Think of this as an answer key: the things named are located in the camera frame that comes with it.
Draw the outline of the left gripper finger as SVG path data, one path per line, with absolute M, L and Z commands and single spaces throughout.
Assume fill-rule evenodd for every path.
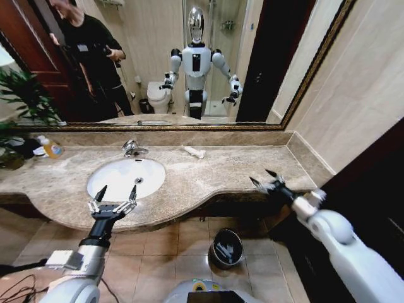
M 100 213 L 100 208 L 98 204 L 103 200 L 104 195 L 107 190 L 107 185 L 105 185 L 96 195 L 95 197 L 88 202 L 88 208 L 90 210 L 90 214 Z
M 135 184 L 130 192 L 128 200 L 116 207 L 116 213 L 117 214 L 123 213 L 125 215 L 130 213 L 137 206 L 136 197 L 137 197 L 137 185 Z

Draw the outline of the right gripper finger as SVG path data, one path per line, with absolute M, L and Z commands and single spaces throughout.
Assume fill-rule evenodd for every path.
M 250 177 L 250 180 L 252 181 L 256 189 L 263 194 L 269 194 L 275 190 L 275 185 L 272 183 L 263 184 L 253 177 Z
M 265 169 L 265 171 L 275 179 L 275 181 L 274 181 L 275 184 L 277 184 L 278 186 L 285 185 L 285 179 L 283 178 L 283 176 L 277 174 L 276 172 L 274 172 L 272 170 Z

